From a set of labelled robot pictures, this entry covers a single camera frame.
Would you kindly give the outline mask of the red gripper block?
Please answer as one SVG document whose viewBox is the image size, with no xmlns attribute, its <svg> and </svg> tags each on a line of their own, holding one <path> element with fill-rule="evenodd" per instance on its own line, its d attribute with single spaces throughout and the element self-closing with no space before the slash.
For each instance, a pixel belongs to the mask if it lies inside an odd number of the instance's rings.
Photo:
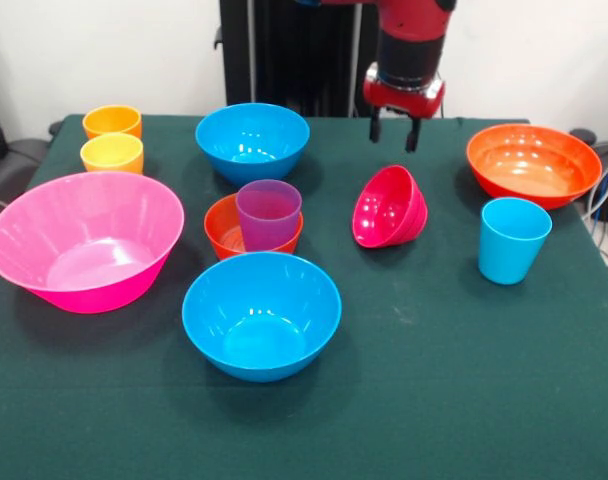
<svg viewBox="0 0 608 480">
<path fill-rule="evenodd" d="M 421 132 L 422 119 L 432 118 L 440 109 L 445 94 L 445 82 L 437 77 L 419 90 L 400 89 L 385 84 L 378 76 L 378 65 L 372 62 L 366 70 L 363 96 L 371 105 L 369 139 L 378 143 L 381 134 L 380 112 L 387 108 L 407 114 L 411 129 L 406 137 L 405 151 L 416 151 Z"/>
</svg>

